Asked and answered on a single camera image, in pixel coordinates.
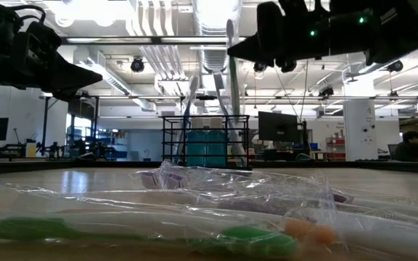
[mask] ceiling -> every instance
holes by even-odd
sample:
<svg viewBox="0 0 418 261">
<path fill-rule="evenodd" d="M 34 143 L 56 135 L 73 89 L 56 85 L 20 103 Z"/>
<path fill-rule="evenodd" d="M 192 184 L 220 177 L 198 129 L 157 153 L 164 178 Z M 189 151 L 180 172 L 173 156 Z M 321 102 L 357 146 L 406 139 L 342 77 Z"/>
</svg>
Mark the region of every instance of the ceiling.
<svg viewBox="0 0 418 261">
<path fill-rule="evenodd" d="M 23 1 L 23 0 L 4 0 L 1 4 L 17 5 L 17 4 L 37 4 L 46 9 L 47 25 L 55 29 L 61 36 L 70 37 L 84 37 L 84 36 L 130 36 L 126 30 L 125 18 L 129 16 L 128 11 L 130 7 L 129 0 L 83 0 L 88 1 L 90 5 L 102 4 L 102 6 L 86 9 L 85 12 L 79 12 L 81 18 L 68 27 L 62 27 L 56 22 L 56 13 L 59 6 L 62 6 L 61 1 Z M 208 9 L 207 12 L 212 12 L 210 15 L 217 17 L 224 8 L 221 4 L 228 0 L 213 0 L 215 8 Z M 308 4 L 313 5 L 314 1 L 306 0 Z M 242 1 L 241 17 L 239 19 L 239 35 L 250 36 L 256 31 L 256 9 L 258 3 L 261 1 L 244 0 Z M 323 1 L 324 6 L 327 7 L 328 1 Z M 143 17 L 143 3 L 139 1 L 139 16 Z M 149 1 L 150 13 L 149 21 L 154 21 L 153 3 Z M 173 0 L 172 5 L 172 27 L 173 31 L 178 36 L 194 36 L 197 33 L 194 26 L 194 12 L 192 10 L 191 0 Z M 92 18 L 108 18 L 114 17 L 115 22 L 111 26 L 103 27 L 97 24 Z M 161 25 L 164 27 L 164 21 L 161 20 Z M 201 64 L 199 52 L 192 50 L 197 46 L 177 46 L 178 55 L 181 60 L 181 65 L 184 69 L 185 76 L 200 74 Z M 130 69 L 131 61 L 134 57 L 144 56 L 140 51 L 139 46 L 90 46 L 90 53 L 97 53 L 100 51 L 107 59 L 106 67 L 112 70 L 121 81 L 123 81 L 127 88 L 132 90 L 134 94 L 141 95 L 161 95 L 155 88 L 156 79 L 155 72 L 145 61 L 144 72 L 134 73 Z M 302 60 L 298 61 L 298 66 L 293 72 L 283 74 L 278 68 L 268 68 L 262 79 L 255 79 L 253 72 L 253 65 L 249 62 L 239 61 L 239 73 L 242 83 L 246 86 L 246 93 L 248 96 L 276 96 L 276 95 L 314 95 L 316 96 L 318 90 L 326 85 L 332 86 L 335 90 L 335 95 L 341 94 L 343 86 L 343 71 L 349 68 L 349 65 L 359 65 L 364 61 L 363 54 L 346 54 L 333 57 L 324 57 L 321 61 Z M 377 95 L 386 95 L 390 93 L 391 88 L 398 89 L 400 95 L 418 96 L 418 86 L 411 87 L 411 84 L 418 83 L 418 50 L 414 53 L 401 59 L 404 64 L 404 69 L 401 72 L 395 72 L 390 75 L 388 72 L 377 71 L 372 74 L 374 78 L 374 88 Z M 85 88 L 93 95 L 118 95 L 117 91 L 107 83 L 97 83 L 93 86 Z M 279 100 L 274 101 L 275 104 L 290 104 L 290 102 L 297 104 L 299 101 Z M 389 101 L 376 101 L 379 105 L 388 105 Z M 269 101 L 246 101 L 247 104 L 269 104 Z M 417 101 L 405 101 L 398 104 L 399 109 L 411 108 Z M 108 101 L 107 105 L 112 106 L 136 105 L 132 101 Z M 321 104 L 320 101 L 307 101 L 306 104 L 317 108 Z"/>
</svg>

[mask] chair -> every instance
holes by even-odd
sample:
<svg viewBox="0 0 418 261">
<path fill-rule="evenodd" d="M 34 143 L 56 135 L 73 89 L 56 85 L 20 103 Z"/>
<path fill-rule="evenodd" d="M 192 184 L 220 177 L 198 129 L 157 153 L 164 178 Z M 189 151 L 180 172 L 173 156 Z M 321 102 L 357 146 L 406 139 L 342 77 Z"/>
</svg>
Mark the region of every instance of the chair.
<svg viewBox="0 0 418 261">
<path fill-rule="evenodd" d="M 395 160 L 397 144 L 388 144 L 388 150 L 390 151 L 390 156 L 392 160 Z"/>
</svg>

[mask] blue container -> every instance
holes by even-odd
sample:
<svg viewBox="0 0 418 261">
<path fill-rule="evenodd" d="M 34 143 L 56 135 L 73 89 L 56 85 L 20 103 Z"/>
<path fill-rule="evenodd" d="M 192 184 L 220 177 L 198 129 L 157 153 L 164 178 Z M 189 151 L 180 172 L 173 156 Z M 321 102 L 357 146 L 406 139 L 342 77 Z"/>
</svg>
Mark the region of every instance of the blue container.
<svg viewBox="0 0 418 261">
<path fill-rule="evenodd" d="M 192 119 L 192 128 L 202 129 L 202 127 L 202 119 Z M 206 132 L 203 130 L 191 130 L 190 132 L 188 132 L 187 141 L 189 142 L 187 145 L 187 166 L 204 167 L 206 155 L 205 142 L 207 141 Z"/>
<path fill-rule="evenodd" d="M 206 157 L 206 167 L 226 167 L 226 144 L 225 132 L 222 130 L 210 130 L 208 132 L 208 141 L 220 142 L 217 144 L 208 144 L 208 155 L 222 155 L 222 157 Z"/>
<path fill-rule="evenodd" d="M 209 143 L 206 147 L 208 150 L 208 155 L 222 155 L 221 157 L 206 157 L 206 167 L 226 167 L 226 134 L 225 131 L 221 130 L 224 127 L 224 122 L 222 118 L 211 118 L 210 119 L 210 128 L 208 132 L 208 141 L 218 142 L 218 143 Z"/>
</svg>

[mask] cable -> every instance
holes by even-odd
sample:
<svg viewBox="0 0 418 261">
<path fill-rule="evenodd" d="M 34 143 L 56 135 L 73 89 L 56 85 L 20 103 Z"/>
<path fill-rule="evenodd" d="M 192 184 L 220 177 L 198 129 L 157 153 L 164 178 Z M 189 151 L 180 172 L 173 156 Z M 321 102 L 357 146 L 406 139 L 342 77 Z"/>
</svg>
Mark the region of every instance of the cable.
<svg viewBox="0 0 418 261">
<path fill-rule="evenodd" d="M 41 12 L 40 22 L 44 22 L 44 20 L 46 19 L 46 11 L 44 11 L 43 8 L 38 7 L 36 5 L 26 4 L 26 5 L 21 5 L 21 6 L 17 6 L 17 7 L 9 7 L 9 8 L 14 10 L 14 11 L 25 10 L 25 9 L 38 10 L 38 11 Z"/>
<path fill-rule="evenodd" d="M 284 95 L 287 97 L 288 102 L 290 103 L 291 107 L 293 108 L 293 112 L 295 112 L 296 117 L 298 117 L 298 119 L 299 119 L 299 116 L 298 116 L 298 113 L 296 112 L 295 106 L 294 106 L 294 105 L 293 105 L 293 103 L 291 102 L 290 96 L 288 96 L 288 93 L 287 93 L 287 91 L 285 90 L 285 88 L 284 88 L 284 86 L 283 86 L 282 79 L 280 79 L 279 71 L 277 71 L 277 70 L 275 69 L 275 72 L 276 72 L 276 76 L 278 77 L 279 82 L 280 82 L 280 84 L 282 85 L 282 88 L 283 88 L 283 90 L 284 90 Z"/>
<path fill-rule="evenodd" d="M 390 92 L 393 92 L 393 79 L 391 78 L 391 72 L 390 72 Z"/>
<path fill-rule="evenodd" d="M 255 72 L 254 72 L 254 109 L 258 108 L 258 87 L 256 86 L 255 82 Z"/>
<path fill-rule="evenodd" d="M 299 122 L 303 120 L 304 101 L 306 100 L 306 91 L 308 90 L 308 69 L 309 69 L 309 60 L 306 60 L 306 80 L 304 81 L 304 95 L 303 95 L 303 103 L 301 104 L 301 114 L 299 117 Z"/>
<path fill-rule="evenodd" d="M 22 21 L 23 20 L 26 20 L 26 19 L 37 19 L 37 20 L 40 20 L 40 17 L 37 17 L 36 15 L 30 14 L 30 15 L 22 16 L 20 19 Z"/>
</svg>

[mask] ceiling light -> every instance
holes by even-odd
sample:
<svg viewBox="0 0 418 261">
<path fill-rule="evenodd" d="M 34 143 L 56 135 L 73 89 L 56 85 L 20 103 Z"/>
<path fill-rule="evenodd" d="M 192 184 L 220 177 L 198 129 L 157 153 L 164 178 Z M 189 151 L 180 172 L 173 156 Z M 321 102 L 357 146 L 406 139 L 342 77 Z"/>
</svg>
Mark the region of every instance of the ceiling light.
<svg viewBox="0 0 418 261">
<path fill-rule="evenodd" d="M 99 99 L 129 99 L 128 96 L 100 96 Z"/>
<path fill-rule="evenodd" d="M 126 119 L 126 116 L 99 116 L 101 119 Z"/>
<path fill-rule="evenodd" d="M 143 45 L 150 44 L 152 42 L 149 37 L 133 36 L 133 37 L 67 37 L 69 44 L 84 44 L 84 43 L 96 43 L 96 44 L 135 44 Z"/>
<path fill-rule="evenodd" d="M 129 116 L 129 118 L 152 119 L 159 118 L 159 116 Z"/>
<path fill-rule="evenodd" d="M 325 112 L 325 114 L 326 115 L 333 115 L 333 114 L 335 114 L 335 113 L 337 113 L 337 112 L 341 112 L 343 110 L 343 108 L 341 108 L 341 109 L 336 109 L 336 110 L 334 110 L 333 112 Z"/>
<path fill-rule="evenodd" d="M 240 41 L 244 41 L 245 37 L 240 37 Z M 163 43 L 182 43 L 182 44 L 190 44 L 190 43 L 201 43 L 201 44 L 213 44 L 213 43 L 226 43 L 226 38 L 222 36 L 194 36 L 194 37 L 162 37 L 161 41 Z"/>
<path fill-rule="evenodd" d="M 252 99 L 281 99 L 281 96 L 248 96 L 245 97 L 246 100 Z"/>
<path fill-rule="evenodd" d="M 226 51 L 225 46 L 190 46 L 191 51 Z"/>
<path fill-rule="evenodd" d="M 179 100 L 180 96 L 136 96 L 137 99 L 172 99 Z"/>
<path fill-rule="evenodd" d="M 85 18 L 85 15 L 102 27 L 109 27 L 115 21 L 108 0 L 73 0 L 68 3 L 63 1 L 46 5 L 55 13 L 56 23 L 64 28 L 71 26 L 80 16 Z"/>
</svg>

